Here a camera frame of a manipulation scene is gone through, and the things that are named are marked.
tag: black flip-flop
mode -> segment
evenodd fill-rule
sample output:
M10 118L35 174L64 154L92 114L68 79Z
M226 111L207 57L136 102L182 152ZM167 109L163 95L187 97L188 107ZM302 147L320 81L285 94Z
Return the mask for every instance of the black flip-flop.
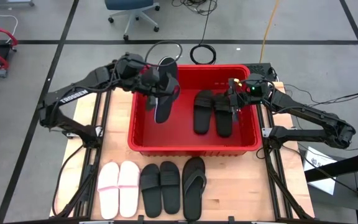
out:
M228 138L232 133L232 113L230 110L230 99L223 94L214 96L214 112L216 131L223 138Z
M143 195L144 210L150 218L161 214L160 170L155 164L145 166L140 173L140 189Z
M180 209L180 174L178 167L169 161L160 165L160 183L164 210L176 214Z
M160 74L160 83L162 85L166 85L165 87L169 85L174 85L177 83L169 83L168 76L171 76L175 80L177 80L178 76L178 65L176 63L173 63L175 59L171 57L165 57L161 59L159 65L167 65L169 63L172 63L169 66L163 66L158 68L158 72ZM164 123L169 118L169 115L171 113L172 104L173 102L178 98L180 93L180 89L172 96L163 96L156 98L155 102L155 111L154 111L154 120L157 124Z
M189 159L182 173L183 215L187 221L201 217L202 195L206 186L205 164L202 158Z
M193 129L196 134L206 134L209 130L213 109L213 92L201 90L194 99Z

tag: wooden tabletop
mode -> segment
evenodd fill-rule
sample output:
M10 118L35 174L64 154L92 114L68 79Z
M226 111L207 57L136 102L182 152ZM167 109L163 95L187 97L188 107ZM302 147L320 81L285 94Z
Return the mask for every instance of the wooden tabletop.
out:
M275 83L275 86L284 91L283 83ZM95 94L79 99L74 120L82 124L90 124L95 100ZM103 165L110 161L121 165L123 161L130 160L135 162L140 169L150 163L159 166L163 161L172 161L181 172L190 157L147 157L129 148L127 135L131 103L131 93L119 89L112 93L99 171ZM103 104L99 112L99 123L102 109ZM264 107L263 112L264 120L267 122ZM274 115L274 122L276 125L286 128L293 126L289 114ZM63 161L80 145L80 138L68 140ZM287 142L285 145L298 150L296 142ZM84 155L85 150L83 149L68 162L62 172L55 201L57 212L62 210L78 188ZM313 217L313 207L299 155L285 148L282 148L281 155L289 191L305 212ZM203 194L203 211L200 220L224 221L228 216L234 216L236 221L274 221L265 161L256 158L255 152L247 152L243 156L237 157L203 157L203 159L206 164L208 184ZM282 195L278 188L277 192L281 216L285 217ZM123 218L118 215L115 220L136 220L138 215L144 215L146 220L184 220L182 210L175 215L168 215L162 211L159 217L148 218L145 215L142 194L139 196L139 205L135 216ZM93 220L102 219L97 191L91 218Z

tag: black robotic arm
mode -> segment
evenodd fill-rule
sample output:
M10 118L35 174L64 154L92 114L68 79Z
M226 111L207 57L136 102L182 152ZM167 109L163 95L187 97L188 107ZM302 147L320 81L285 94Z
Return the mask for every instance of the black robotic arm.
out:
M273 148L280 149L286 141L323 142L328 146L345 149L349 147L356 130L336 114L317 110L294 101L276 89L259 74L251 74L247 80L229 80L226 92L233 112L246 105L263 104L273 113L289 113L320 125L319 130L287 129L282 126L264 128L262 134Z
M40 124L49 129L58 127L65 133L76 134L86 147L98 147L101 138L95 127L84 126L65 116L59 106L90 93L114 90L116 87L156 98L178 94L179 84L171 74L159 73L156 67L147 68L140 74L145 65L140 55L126 53L119 60L89 72L81 81L48 93L37 107Z

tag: red basket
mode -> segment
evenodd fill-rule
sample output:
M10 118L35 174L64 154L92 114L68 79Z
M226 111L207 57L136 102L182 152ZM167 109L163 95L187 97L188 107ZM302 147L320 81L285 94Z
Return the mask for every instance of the red basket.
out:
M200 90L224 93L229 78L246 79L249 69L243 65L179 65L181 92L169 119L157 124L154 111L146 111L146 97L135 93L132 101L128 145L146 156L238 156L261 145L255 106L246 106L233 123L229 138L218 136L214 114L209 131L198 135L193 130L193 103Z

